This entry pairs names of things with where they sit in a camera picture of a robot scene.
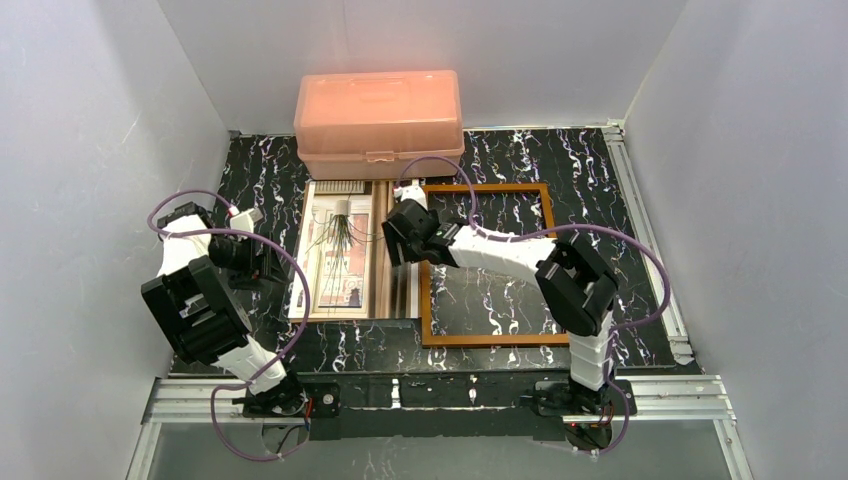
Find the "window and plant photo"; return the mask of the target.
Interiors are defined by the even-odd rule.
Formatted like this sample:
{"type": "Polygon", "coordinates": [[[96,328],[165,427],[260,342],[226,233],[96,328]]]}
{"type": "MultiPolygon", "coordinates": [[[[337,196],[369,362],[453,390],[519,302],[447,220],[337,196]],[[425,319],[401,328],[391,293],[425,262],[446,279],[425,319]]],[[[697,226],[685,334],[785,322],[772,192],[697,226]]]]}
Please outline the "window and plant photo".
{"type": "Polygon", "coordinates": [[[416,266],[394,267],[382,222],[394,206],[391,181],[307,183],[287,316],[311,322],[416,318],[416,266]]]}

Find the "brown wooden picture frame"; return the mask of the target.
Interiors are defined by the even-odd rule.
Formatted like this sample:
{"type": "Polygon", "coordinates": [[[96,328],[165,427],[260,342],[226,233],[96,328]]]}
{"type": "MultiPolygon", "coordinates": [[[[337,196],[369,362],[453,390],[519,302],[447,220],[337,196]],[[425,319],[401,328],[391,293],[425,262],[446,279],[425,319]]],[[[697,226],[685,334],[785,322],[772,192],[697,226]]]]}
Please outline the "brown wooden picture frame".
{"type": "MultiPolygon", "coordinates": [[[[552,201],[544,183],[482,184],[475,187],[483,194],[537,194],[541,200],[541,216],[545,227],[554,226],[552,201]]],[[[569,345],[567,334],[508,334],[508,335],[435,335],[432,331],[430,296],[430,264],[419,265],[419,313],[421,315],[421,346],[423,348],[491,348],[491,347],[563,347],[569,345]]]]}

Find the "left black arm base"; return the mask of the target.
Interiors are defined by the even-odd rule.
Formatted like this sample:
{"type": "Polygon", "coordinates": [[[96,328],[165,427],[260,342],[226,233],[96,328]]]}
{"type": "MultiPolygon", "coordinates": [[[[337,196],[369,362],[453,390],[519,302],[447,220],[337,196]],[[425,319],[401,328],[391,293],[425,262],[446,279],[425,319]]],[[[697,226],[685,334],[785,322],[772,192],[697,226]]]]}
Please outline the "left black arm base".
{"type": "Polygon", "coordinates": [[[268,392],[233,400],[242,406],[248,418],[308,417],[309,419],[334,418],[339,415],[341,390],[336,383],[305,383],[283,385],[268,392]]]}

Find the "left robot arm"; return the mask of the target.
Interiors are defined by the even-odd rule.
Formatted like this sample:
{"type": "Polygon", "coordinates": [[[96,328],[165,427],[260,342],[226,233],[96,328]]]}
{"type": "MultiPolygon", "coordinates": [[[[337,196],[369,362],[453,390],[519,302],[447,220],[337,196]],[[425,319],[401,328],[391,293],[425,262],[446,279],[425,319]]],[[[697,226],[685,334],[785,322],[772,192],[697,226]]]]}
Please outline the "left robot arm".
{"type": "Polygon", "coordinates": [[[286,281],[279,256],[257,241],[261,211],[230,210],[232,233],[213,233],[208,211],[188,202],[156,220],[163,260],[142,298],[185,363],[222,368],[255,396],[280,393],[287,373],[252,335],[239,290],[272,290],[286,281]]]}

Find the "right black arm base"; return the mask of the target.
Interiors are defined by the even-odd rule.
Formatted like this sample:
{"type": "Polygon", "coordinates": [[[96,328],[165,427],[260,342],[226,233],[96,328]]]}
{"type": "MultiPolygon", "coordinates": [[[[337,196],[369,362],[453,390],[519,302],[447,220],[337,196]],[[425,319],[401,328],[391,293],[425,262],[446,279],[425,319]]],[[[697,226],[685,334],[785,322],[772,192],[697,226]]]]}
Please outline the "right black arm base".
{"type": "Polygon", "coordinates": [[[638,412],[632,384],[614,380],[599,391],[590,390],[572,380],[539,381],[530,393],[531,403],[541,416],[588,416],[600,420],[604,415],[622,416],[625,407],[631,415],[638,412]]]}

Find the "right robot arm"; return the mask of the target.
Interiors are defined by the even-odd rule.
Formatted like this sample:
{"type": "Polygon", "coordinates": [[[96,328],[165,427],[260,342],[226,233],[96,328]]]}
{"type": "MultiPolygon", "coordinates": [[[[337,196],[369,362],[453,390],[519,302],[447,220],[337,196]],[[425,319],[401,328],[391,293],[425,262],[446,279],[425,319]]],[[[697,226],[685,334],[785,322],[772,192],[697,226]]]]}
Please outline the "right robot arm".
{"type": "Polygon", "coordinates": [[[382,223],[390,261],[426,261],[454,268],[491,270],[534,286],[551,318],[569,337],[570,380],[599,392],[609,380],[607,358],[619,280],[591,243],[578,233],[520,239],[514,234],[443,221],[434,210],[406,199],[382,223]]]}

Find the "pink plastic storage box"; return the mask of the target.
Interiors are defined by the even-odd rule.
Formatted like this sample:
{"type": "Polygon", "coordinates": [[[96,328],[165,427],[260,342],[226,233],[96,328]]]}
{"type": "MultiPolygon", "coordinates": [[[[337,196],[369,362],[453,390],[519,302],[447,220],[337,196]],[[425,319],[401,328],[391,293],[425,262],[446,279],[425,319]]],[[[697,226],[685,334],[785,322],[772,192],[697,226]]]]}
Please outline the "pink plastic storage box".
{"type": "Polygon", "coordinates": [[[315,180],[453,176],[465,150],[452,70],[307,75],[294,118],[315,180]]]}

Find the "aluminium front rail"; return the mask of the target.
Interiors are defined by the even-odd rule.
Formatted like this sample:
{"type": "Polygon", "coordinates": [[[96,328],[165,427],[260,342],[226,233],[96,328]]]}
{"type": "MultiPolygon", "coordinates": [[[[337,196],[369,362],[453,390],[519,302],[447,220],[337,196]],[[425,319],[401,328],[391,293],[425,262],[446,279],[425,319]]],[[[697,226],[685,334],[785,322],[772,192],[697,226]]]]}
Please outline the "aluminium front rail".
{"type": "MultiPolygon", "coordinates": [[[[634,420],[733,421],[735,412],[717,375],[635,375],[615,380],[608,394],[613,413],[634,420]]],[[[236,381],[176,378],[155,382],[143,419],[161,423],[257,422],[236,381]]],[[[561,372],[435,372],[396,375],[317,375],[302,381],[313,417],[343,413],[501,411],[551,402],[567,382],[561,372]]]]}

